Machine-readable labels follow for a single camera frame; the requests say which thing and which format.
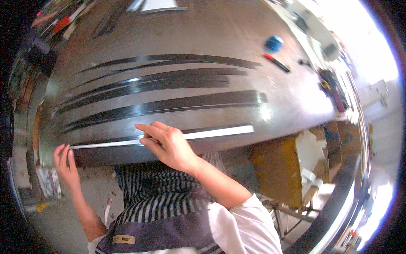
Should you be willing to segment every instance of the concrete floor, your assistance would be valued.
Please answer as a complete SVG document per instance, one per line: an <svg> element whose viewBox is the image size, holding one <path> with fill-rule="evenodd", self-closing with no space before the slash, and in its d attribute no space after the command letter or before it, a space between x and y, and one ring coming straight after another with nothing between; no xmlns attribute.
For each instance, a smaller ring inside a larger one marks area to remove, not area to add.
<svg viewBox="0 0 406 254"><path fill-rule="evenodd" d="M246 188L255 190L258 182L254 171L249 170L252 163L248 147L222 151L220 157L227 175ZM117 177L112 178L113 167L79 168L78 170L84 198L102 221L104 221L107 199L112 198L108 217L108 224L110 224L124 210L123 193L119 189ZM63 186L62 189L66 195L63 201L48 206L42 212L29 213L27 218L33 228L58 253L88 253L87 239L70 200L69 192Z"/></svg>
<svg viewBox="0 0 406 254"><path fill-rule="evenodd" d="M111 177L114 172L113 167L79 168L78 170L84 198L102 221L104 221L107 199L112 198L107 222L110 224L113 221L110 215L113 214L115 219L124 210L123 194L119 189L117 177ZM43 212L29 213L27 219L58 253L88 253L87 239L70 200L69 192L64 190L63 193L66 194L63 201L48 206Z"/></svg>

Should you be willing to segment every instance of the finger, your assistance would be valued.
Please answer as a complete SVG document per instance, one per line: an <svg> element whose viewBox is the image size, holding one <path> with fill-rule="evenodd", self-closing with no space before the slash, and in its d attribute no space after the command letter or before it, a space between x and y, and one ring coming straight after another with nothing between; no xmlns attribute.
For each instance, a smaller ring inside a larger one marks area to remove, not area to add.
<svg viewBox="0 0 406 254"><path fill-rule="evenodd" d="M149 139L150 137L151 137L150 134L144 132L144 138Z"/></svg>
<svg viewBox="0 0 406 254"><path fill-rule="evenodd" d="M69 147L71 145L65 146L65 148L62 151L62 155L60 156L60 161L59 161L59 167L66 168L66 157L68 155Z"/></svg>
<svg viewBox="0 0 406 254"><path fill-rule="evenodd" d="M140 140L140 143L150 149L159 159L165 155L165 150L153 140L144 138Z"/></svg>
<svg viewBox="0 0 406 254"><path fill-rule="evenodd" d="M170 130L172 128L172 127L167 126L166 124L163 124L163 123L158 122L158 121L152 122L150 125L155 126L155 127L159 128L161 130L164 130L164 131L168 131L168 130Z"/></svg>
<svg viewBox="0 0 406 254"><path fill-rule="evenodd" d="M68 152L68 161L69 161L69 168L71 170L77 170L75 157L73 156L73 150L69 150Z"/></svg>
<svg viewBox="0 0 406 254"><path fill-rule="evenodd" d="M136 124L135 127L140 131L149 134L151 137L156 138L161 143L165 141L164 131L148 124Z"/></svg>
<svg viewBox="0 0 406 254"><path fill-rule="evenodd" d="M60 152L62 151L62 149L65 147L65 144L59 145L54 152L54 164L55 166L59 166L59 160L60 160Z"/></svg>

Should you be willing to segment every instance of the person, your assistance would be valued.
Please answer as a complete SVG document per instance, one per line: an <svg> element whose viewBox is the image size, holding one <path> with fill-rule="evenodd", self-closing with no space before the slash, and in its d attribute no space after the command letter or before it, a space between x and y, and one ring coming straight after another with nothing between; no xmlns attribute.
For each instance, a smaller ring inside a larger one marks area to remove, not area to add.
<svg viewBox="0 0 406 254"><path fill-rule="evenodd" d="M125 209L109 229L83 198L70 145L55 150L89 253L282 253L255 194L197 156L180 130L160 122L135 127L160 161L114 168Z"/></svg>

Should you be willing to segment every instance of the black strip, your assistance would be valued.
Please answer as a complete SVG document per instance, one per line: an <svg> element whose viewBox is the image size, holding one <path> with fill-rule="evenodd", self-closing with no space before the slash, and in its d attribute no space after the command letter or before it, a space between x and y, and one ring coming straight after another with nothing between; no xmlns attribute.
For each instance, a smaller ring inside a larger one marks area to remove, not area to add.
<svg viewBox="0 0 406 254"><path fill-rule="evenodd" d="M335 188L312 225L291 246L283 251L289 254L309 253L330 229L351 189L360 166L360 155L348 156L335 176Z"/></svg>
<svg viewBox="0 0 406 254"><path fill-rule="evenodd" d="M251 62L247 60L241 60L237 58L224 57L224 56L209 56L209 55L197 55L197 54L160 54L160 55L149 55L149 56L135 56L129 58L123 58L118 60L113 60L105 63L92 66L88 69L82 70L78 73L89 71L92 69L98 69L104 66L111 66L123 63L136 63L141 61L162 61L162 60L193 60L201 61L205 63L222 63L227 65L234 65L245 67L249 69L255 69L256 66L261 66L260 63Z"/></svg>
<svg viewBox="0 0 406 254"><path fill-rule="evenodd" d="M154 85L165 84L165 83L169 83L169 82L184 81L184 80L192 81L192 80L198 80L198 79L208 79L208 80L215 79L218 81L228 82L227 77L219 76L219 75L244 76L246 74L247 74L246 72L239 71L234 68L201 68L201 69L184 69L184 70L172 71L172 72L162 72L162 73L150 74L150 75L145 75L145 76L141 76L141 77L130 78L130 79L110 83L108 85L104 85L104 86L92 89L90 91L81 93L79 95L76 95L76 96L62 102L61 104L70 103L74 100L80 99L81 97L89 96L91 94L99 93L102 91L107 91L107 90L113 89L113 88L137 85L137 84L139 86L152 85L152 84L146 84L147 82L155 82Z"/></svg>
<svg viewBox="0 0 406 254"><path fill-rule="evenodd" d="M338 243L338 240L341 238L341 236L343 235L343 233L347 229L348 225L352 225L352 224L350 224L350 221L352 219L355 219L358 216L358 213L356 213L357 206L358 206L358 200L354 200L353 203L352 203L352 207L351 207L346 219L343 222L343 225L337 231L337 233L335 234L335 237L331 240L331 242L323 250L322 254L330 254L331 250Z"/></svg>
<svg viewBox="0 0 406 254"><path fill-rule="evenodd" d="M115 6L113 10L109 10L99 22L97 27L93 30L91 38L95 39L101 35L111 33L117 25L117 21L127 9L128 1L124 1L122 4Z"/></svg>
<svg viewBox="0 0 406 254"><path fill-rule="evenodd" d="M129 117L197 109L215 109L238 106L258 106L267 102L264 93L256 90L215 93L201 96L161 100L103 111L65 125L64 132L87 126L117 121Z"/></svg>
<svg viewBox="0 0 406 254"><path fill-rule="evenodd" d="M162 62L156 62L156 63L149 63L149 64L144 64L144 65L139 65L131 68L126 68L126 69L118 69L114 71L110 71L109 73L102 75L98 78L94 78L92 80L86 81L85 83L81 84L87 84L105 77L113 76L115 74L123 73L123 72L129 72L133 71L136 69L141 69L141 68L147 68L147 67L156 67L156 66L165 66L165 65L172 65L172 64L185 64L185 63L205 63L203 61L193 61L193 60L169 60L169 61L162 61Z"/></svg>
<svg viewBox="0 0 406 254"><path fill-rule="evenodd" d="M160 85L155 85L154 82L147 83L148 86L138 87L137 85L128 86L128 87L121 87L118 89L109 90L103 93L98 93L93 96L86 97L82 100L79 100L73 104L65 106L57 110L57 114L61 114L65 111L69 111L81 106L85 106L91 103L99 102L102 100L107 100L111 98L116 98L128 94L136 94L142 93L147 91L154 91L154 90L164 90L164 89L176 89L176 88L197 88L197 87L228 87L229 83L224 81L218 80L186 80L181 82L170 82L164 83Z"/></svg>
<svg viewBox="0 0 406 254"><path fill-rule="evenodd" d="M197 69L182 69L182 70L179 70L179 71L171 71L171 72L161 72L161 73L150 74L150 75L141 76L141 77L137 77L137 78L142 78L143 81L147 81L147 80L152 80L152 79L157 79L157 78L165 78L165 77L170 77L170 76L206 75L206 74L241 75L241 76L245 76L245 75L247 75L247 72L239 71L239 70L237 70L235 68L197 68ZM73 90L73 89L75 89L77 87L83 86L85 84L88 84L88 83L90 83L90 82L92 82L94 80L97 80L97 79L99 79L99 78L86 81L85 83L82 83L80 85L75 86L71 90Z"/></svg>

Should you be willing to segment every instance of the metal workbench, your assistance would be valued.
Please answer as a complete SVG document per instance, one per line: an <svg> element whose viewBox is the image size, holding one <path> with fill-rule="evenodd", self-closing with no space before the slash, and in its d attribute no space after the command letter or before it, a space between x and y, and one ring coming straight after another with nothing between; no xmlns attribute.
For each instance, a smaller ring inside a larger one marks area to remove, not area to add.
<svg viewBox="0 0 406 254"><path fill-rule="evenodd" d="M334 120L330 99L319 88L319 77L298 64L307 56L287 25L260 0L177 1L183 11L150 14L122 12L110 33L92 36L104 17L120 2L98 2L82 17L60 53L47 83L41 105L40 160L52 165L52 154L60 143L86 143L139 136L135 123L160 121L181 130L250 124L254 133L198 139L190 142L198 154L226 150L281 137ZM262 57L264 42L271 35L284 41L273 54L288 65L285 73ZM81 72L92 66L128 57L157 54L223 56L259 63L254 69L218 63L185 63L140 68L82 83L109 71L130 68L150 61L124 63ZM135 77L194 68L235 68L246 75L227 75L229 87L179 88L128 94L87 104L59 114L59 104L86 91ZM64 126L112 109L148 102L231 91L256 90L266 101L257 106L198 109L127 117L116 121L64 132ZM127 145L75 151L78 165L115 165L155 160L143 146Z"/></svg>

